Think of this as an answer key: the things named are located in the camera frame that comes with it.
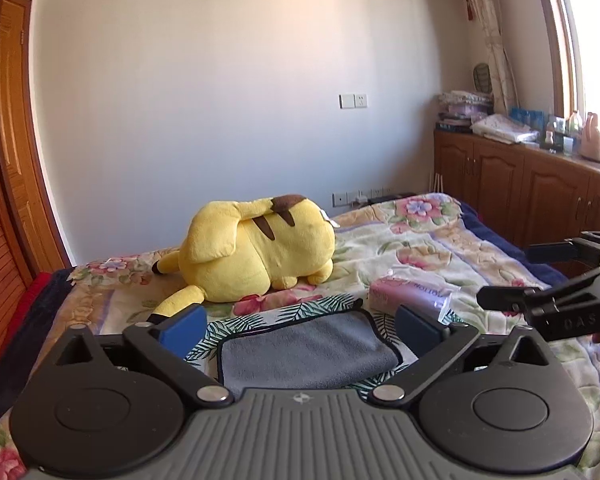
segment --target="finger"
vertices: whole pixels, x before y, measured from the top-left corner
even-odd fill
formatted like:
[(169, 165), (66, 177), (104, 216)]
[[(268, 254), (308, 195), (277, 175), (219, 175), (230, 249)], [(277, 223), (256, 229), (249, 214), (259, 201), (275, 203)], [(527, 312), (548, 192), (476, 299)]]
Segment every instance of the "finger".
[(591, 336), (591, 340), (594, 343), (596, 343), (596, 344), (600, 343), (600, 332), (598, 332), (597, 334), (594, 334), (593, 336)]

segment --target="gray towel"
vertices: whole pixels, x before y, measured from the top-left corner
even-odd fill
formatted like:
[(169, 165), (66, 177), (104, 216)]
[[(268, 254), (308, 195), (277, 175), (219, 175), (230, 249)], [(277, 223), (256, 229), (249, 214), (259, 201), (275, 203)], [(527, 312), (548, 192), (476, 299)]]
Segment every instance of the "gray towel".
[(219, 379), (244, 388), (340, 388), (395, 368), (401, 357), (361, 310), (230, 336), (218, 351)]

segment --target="red cloth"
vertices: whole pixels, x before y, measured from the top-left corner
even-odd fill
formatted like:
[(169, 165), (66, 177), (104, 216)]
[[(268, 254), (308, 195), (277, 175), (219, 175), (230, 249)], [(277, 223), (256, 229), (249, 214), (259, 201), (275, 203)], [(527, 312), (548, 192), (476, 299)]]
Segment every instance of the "red cloth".
[(20, 325), (24, 321), (27, 312), (31, 308), (31, 305), (38, 294), (42, 291), (43, 288), (46, 287), (46, 284), (51, 279), (51, 273), (49, 272), (40, 272), (39, 275), (36, 276), (36, 279), (33, 280), (29, 288), (24, 291), (24, 294), (20, 297), (20, 301), (18, 302), (18, 306), (16, 307), (16, 311), (11, 316), (11, 320), (7, 325), (7, 335), (4, 338), (4, 342), (2, 343), (2, 348), (0, 349), (0, 355), (7, 348), (7, 345), (11, 342), (11, 339), (15, 335), (15, 333), (20, 328)]

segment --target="bed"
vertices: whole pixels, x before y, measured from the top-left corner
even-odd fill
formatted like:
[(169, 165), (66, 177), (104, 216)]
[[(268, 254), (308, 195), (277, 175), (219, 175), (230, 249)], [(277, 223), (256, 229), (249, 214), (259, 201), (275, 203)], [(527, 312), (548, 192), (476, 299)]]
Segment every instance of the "bed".
[[(269, 322), (276, 316), (298, 315), (303, 305), (308, 308), (329, 298), (365, 301), (369, 283), (389, 269), (459, 287), (452, 298), (451, 316), (482, 332), (500, 334), (508, 333), (523, 319), (479, 308), (475, 295), (481, 286), (546, 287), (565, 279), (549, 266), (528, 263), (519, 249), (485, 227), (469, 206), (444, 194), (378, 203), (335, 220), (340, 228), (336, 229), (333, 274), (326, 283), (299, 283), (291, 290), (235, 304), (206, 305), (209, 324), (205, 340), (192, 343), (187, 360), (214, 375), (218, 333)], [(75, 268), (67, 277), (73, 286), (66, 298), (61, 304), (44, 306), (46, 317), (52, 313), (53, 321), (39, 322), (33, 331), (27, 323), (21, 327), (0, 362), (0, 414), (4, 412), (0, 416), (0, 480), (16, 480), (24, 472), (10, 440), (8, 408), (30, 370), (71, 324), (86, 323), (94, 333), (106, 334), (145, 320), (161, 300), (184, 286), (180, 276), (155, 276), (151, 271), (153, 262), (168, 251), (113, 257)], [(385, 322), (390, 324), (389, 319), (378, 319), (378, 323)], [(579, 467), (587, 478), (600, 479), (600, 344), (583, 337), (551, 345), (594, 413), (594, 433)], [(362, 393), (365, 387), (372, 387), (353, 386)]]

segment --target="pikachu plush toy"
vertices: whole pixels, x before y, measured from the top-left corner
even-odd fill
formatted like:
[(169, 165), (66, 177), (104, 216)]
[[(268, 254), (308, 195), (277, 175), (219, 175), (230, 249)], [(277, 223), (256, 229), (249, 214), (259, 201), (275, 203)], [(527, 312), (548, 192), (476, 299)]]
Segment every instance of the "pikachu plush toy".
[(333, 227), (326, 213), (300, 195), (254, 202), (210, 202), (194, 217), (180, 250), (154, 263), (156, 274), (180, 271), (187, 286), (150, 317), (158, 322), (192, 303), (239, 301), (270, 287), (312, 285), (333, 270)]

